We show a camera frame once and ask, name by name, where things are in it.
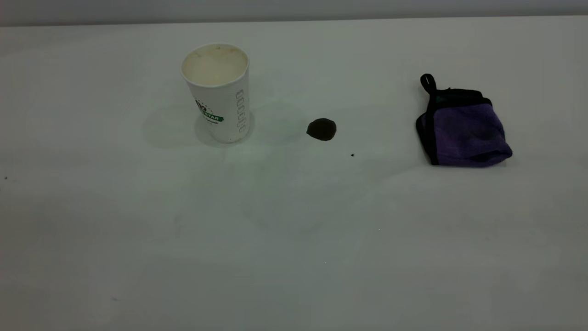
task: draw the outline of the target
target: white table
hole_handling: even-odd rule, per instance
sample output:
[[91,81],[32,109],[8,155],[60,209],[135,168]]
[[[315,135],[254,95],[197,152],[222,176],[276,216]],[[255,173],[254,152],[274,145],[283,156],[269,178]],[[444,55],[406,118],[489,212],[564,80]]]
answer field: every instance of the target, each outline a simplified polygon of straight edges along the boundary
[[[251,58],[235,145],[179,74],[213,41]],[[588,329],[586,16],[2,28],[0,56],[1,330]],[[514,156],[428,165],[426,72]]]

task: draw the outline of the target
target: cup logo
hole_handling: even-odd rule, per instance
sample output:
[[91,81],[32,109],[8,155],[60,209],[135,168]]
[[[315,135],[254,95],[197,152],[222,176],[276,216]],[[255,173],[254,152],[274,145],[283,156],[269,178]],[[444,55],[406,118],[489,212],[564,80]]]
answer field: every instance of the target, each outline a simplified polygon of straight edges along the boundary
[[235,98],[237,99],[237,127],[239,128],[239,132],[243,132],[247,127],[247,116],[245,116],[245,99],[243,98],[243,90],[240,90],[235,94]]
[[200,101],[198,101],[198,99],[194,98],[194,100],[196,100],[196,104],[198,105],[198,108],[200,109],[200,112],[202,113],[202,115],[204,115],[205,117],[210,118],[211,120],[217,121],[217,122],[222,122],[225,119],[221,116],[216,116],[214,114],[212,114],[211,112],[209,112],[209,110],[207,109],[206,106],[203,105],[203,103],[201,103]]

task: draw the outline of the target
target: gray wall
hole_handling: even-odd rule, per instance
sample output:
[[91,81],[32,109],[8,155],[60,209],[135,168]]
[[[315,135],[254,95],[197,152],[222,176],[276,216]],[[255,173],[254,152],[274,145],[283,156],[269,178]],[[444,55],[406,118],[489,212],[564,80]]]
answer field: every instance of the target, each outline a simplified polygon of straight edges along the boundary
[[0,25],[588,14],[587,0],[3,0]]

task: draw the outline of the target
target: brown blob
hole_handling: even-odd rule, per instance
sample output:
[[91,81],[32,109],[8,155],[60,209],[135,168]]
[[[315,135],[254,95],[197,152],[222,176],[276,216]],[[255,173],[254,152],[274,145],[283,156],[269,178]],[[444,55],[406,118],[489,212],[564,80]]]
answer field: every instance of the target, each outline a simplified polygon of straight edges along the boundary
[[312,121],[306,130],[309,136],[323,141],[331,140],[335,136],[335,132],[337,132],[337,125],[327,118]]

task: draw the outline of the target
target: purple cloth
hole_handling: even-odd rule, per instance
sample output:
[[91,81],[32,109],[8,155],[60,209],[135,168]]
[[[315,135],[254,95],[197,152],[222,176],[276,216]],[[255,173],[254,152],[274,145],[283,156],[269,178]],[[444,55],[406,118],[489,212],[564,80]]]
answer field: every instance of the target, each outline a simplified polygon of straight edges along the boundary
[[430,100],[416,129],[431,164],[488,167],[512,156],[502,123],[482,93],[437,90],[430,74],[423,75],[420,82]]
[[[490,104],[441,108],[433,119],[439,165],[488,167],[512,156]],[[426,116],[421,120],[426,127]]]

